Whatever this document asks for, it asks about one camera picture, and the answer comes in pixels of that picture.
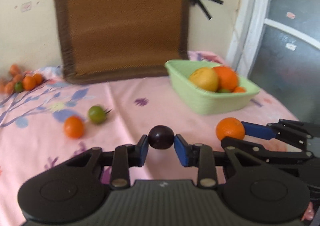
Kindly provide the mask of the green fruit by wall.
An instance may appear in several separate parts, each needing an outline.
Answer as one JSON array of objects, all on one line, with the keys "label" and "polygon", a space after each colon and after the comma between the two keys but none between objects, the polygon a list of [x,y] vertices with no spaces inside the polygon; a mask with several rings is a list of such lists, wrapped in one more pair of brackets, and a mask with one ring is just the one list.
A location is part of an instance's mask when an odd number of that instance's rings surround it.
[{"label": "green fruit by wall", "polygon": [[22,82],[16,82],[14,85],[14,90],[16,93],[21,93],[23,92],[24,88],[23,88],[23,83]]}]

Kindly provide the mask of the pink printed bedsheet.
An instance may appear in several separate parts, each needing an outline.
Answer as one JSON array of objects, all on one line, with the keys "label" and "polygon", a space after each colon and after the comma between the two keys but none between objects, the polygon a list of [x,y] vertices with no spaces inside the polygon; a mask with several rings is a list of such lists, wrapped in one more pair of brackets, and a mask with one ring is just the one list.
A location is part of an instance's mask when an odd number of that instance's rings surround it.
[{"label": "pink printed bedsheet", "polygon": [[[40,73],[31,91],[1,97],[1,225],[319,225],[319,193],[287,165],[269,164],[235,147],[221,147],[217,124],[225,118],[258,125],[295,117],[263,90],[236,111],[201,115],[172,88],[170,77],[72,85],[56,67]],[[112,109],[96,125],[91,106]],[[63,131],[76,115],[78,139]],[[196,167],[183,167],[174,144],[149,145],[142,167],[129,168],[130,188],[111,186],[116,147],[136,145],[164,125],[194,145],[213,149],[216,188],[198,188]],[[302,151],[277,139],[245,134],[269,151]]]}]

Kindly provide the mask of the brown woven seat cushion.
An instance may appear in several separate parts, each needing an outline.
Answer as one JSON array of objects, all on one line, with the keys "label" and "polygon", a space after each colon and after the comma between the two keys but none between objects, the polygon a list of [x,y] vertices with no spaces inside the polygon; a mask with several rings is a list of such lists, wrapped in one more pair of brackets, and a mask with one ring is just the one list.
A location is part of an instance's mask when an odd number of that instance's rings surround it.
[{"label": "brown woven seat cushion", "polygon": [[189,0],[54,0],[72,84],[166,76],[188,57]]}]

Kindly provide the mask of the dark purple plum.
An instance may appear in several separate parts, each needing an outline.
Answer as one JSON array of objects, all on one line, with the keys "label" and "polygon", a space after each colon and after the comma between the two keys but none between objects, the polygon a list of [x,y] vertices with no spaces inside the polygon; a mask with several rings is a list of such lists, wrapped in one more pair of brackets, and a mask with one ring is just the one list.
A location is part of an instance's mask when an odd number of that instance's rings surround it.
[{"label": "dark purple plum", "polygon": [[171,128],[164,125],[153,127],[148,134],[148,142],[157,150],[169,149],[174,144],[175,135]]}]

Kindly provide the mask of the mandarin by wall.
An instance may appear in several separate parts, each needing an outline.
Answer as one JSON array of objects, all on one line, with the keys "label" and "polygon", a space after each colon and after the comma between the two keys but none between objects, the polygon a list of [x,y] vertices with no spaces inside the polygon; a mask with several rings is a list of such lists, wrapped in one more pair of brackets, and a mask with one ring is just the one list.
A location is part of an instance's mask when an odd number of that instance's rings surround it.
[{"label": "mandarin by wall", "polygon": [[24,90],[31,91],[36,87],[36,80],[33,76],[25,76],[22,80]]},{"label": "mandarin by wall", "polygon": [[33,78],[35,79],[36,85],[40,85],[43,83],[44,78],[40,73],[34,73],[33,74]]}]

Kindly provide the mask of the big orange in basket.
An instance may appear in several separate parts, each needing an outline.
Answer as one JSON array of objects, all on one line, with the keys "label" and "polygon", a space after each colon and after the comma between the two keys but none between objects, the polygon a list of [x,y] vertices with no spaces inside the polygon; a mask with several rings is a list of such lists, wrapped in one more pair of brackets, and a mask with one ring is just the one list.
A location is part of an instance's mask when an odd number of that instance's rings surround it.
[{"label": "big orange in basket", "polygon": [[238,85],[239,79],[236,72],[228,66],[216,66],[212,68],[219,77],[218,89],[232,92]]}]

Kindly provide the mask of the light green plastic basket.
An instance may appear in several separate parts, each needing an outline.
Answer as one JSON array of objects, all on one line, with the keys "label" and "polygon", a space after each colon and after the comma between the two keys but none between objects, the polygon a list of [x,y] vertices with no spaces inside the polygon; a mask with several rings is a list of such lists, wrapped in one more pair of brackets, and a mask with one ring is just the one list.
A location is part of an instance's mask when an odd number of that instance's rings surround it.
[{"label": "light green plastic basket", "polygon": [[246,92],[240,93],[209,92],[197,88],[188,80],[196,69],[216,66],[219,64],[205,60],[169,60],[165,63],[172,88],[180,99],[197,114],[212,115],[240,110],[260,92],[259,86],[242,76],[239,76],[239,85],[245,88]]}]

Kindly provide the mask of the yellow mango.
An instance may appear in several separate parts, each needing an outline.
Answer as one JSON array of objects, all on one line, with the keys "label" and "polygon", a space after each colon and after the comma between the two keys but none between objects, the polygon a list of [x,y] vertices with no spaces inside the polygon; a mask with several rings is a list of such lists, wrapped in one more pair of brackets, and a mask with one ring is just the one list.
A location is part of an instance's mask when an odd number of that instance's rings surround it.
[{"label": "yellow mango", "polygon": [[215,92],[219,87],[219,76],[216,71],[209,67],[201,67],[193,71],[189,76],[189,81],[198,88]]}]

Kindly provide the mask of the large orange mandarin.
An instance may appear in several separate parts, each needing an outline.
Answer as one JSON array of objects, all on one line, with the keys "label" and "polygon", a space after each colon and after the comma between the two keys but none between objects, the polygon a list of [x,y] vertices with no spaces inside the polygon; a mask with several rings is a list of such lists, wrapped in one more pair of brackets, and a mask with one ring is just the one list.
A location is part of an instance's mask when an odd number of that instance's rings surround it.
[{"label": "large orange mandarin", "polygon": [[238,140],[245,138],[245,128],[242,123],[236,118],[225,118],[221,120],[215,129],[218,140],[223,140],[225,137],[231,137]]}]

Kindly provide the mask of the white window frame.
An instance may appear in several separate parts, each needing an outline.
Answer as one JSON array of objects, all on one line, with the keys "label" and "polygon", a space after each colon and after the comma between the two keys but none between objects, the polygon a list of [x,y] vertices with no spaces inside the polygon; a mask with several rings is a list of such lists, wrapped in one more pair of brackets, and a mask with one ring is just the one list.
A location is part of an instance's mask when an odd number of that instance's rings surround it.
[{"label": "white window frame", "polygon": [[253,67],[265,25],[285,32],[319,49],[319,41],[315,38],[268,18],[269,4],[270,0],[241,1],[226,60],[243,76],[247,77]]}]

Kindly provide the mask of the orange fruits pile by bag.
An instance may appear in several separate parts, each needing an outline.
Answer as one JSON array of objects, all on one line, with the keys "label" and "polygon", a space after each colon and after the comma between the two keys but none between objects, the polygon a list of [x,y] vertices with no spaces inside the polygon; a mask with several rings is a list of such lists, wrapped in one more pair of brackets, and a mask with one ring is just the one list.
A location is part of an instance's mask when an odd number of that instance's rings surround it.
[{"label": "orange fruits pile by bag", "polygon": [[21,82],[24,75],[17,64],[12,64],[9,69],[9,78],[1,77],[1,94],[12,95],[15,91],[15,84]]}]

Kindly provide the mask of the green plum with stem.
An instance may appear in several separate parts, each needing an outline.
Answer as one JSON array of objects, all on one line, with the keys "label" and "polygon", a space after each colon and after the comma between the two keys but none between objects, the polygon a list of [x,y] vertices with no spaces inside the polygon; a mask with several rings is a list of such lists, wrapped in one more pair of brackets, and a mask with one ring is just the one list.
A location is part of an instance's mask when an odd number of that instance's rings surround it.
[{"label": "green plum with stem", "polygon": [[88,119],[96,125],[106,122],[108,114],[112,109],[105,109],[100,105],[91,106],[87,112]]}]

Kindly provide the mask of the small orange mandarin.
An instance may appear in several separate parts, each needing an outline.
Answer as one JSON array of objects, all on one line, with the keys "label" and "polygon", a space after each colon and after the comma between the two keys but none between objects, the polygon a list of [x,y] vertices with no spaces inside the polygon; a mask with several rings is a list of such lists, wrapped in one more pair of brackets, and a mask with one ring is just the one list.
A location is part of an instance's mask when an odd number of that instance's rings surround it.
[{"label": "small orange mandarin", "polygon": [[64,122],[63,131],[69,138],[78,139],[85,133],[84,122],[76,115],[70,116]]}]

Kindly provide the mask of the wall sticker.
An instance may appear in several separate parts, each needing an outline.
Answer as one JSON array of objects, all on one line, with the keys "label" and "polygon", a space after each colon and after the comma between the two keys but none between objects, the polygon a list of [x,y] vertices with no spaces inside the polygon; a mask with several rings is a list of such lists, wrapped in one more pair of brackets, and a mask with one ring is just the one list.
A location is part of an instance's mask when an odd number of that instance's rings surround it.
[{"label": "wall sticker", "polygon": [[32,2],[29,1],[29,2],[25,2],[21,5],[21,12],[26,12],[26,11],[29,11],[32,9]]}]

